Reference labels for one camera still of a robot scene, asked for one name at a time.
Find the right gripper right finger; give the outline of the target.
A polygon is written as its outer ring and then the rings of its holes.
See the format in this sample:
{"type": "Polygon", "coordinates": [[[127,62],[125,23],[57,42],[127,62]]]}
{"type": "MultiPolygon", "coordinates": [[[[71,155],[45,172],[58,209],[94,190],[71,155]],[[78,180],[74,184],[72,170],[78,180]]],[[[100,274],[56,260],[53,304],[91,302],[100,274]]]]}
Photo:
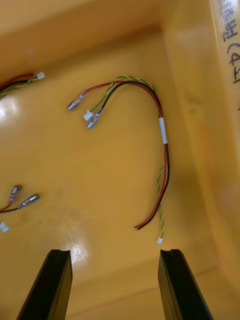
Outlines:
{"type": "Polygon", "coordinates": [[[212,320],[194,275],[179,249],[161,250],[158,285],[166,320],[212,320]]]}

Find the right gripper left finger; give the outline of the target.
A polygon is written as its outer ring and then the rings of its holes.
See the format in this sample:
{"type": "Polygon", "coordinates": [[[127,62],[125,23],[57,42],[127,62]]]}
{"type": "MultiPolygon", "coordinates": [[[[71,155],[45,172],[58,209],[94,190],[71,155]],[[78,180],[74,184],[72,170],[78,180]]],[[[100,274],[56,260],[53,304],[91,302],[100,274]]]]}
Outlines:
{"type": "Polygon", "coordinates": [[[18,320],[64,320],[73,281],[71,252],[51,250],[17,316],[18,320]]]}

